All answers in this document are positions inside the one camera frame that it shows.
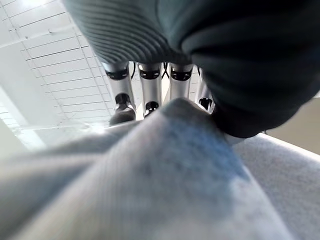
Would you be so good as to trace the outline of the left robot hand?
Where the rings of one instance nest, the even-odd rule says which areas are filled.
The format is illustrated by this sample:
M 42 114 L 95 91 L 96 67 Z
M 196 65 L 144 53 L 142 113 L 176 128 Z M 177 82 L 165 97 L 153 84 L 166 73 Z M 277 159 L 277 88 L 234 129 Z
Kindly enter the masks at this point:
M 248 138 L 287 122 L 320 90 L 317 0 L 65 0 L 104 63 L 192 63 L 213 119 Z

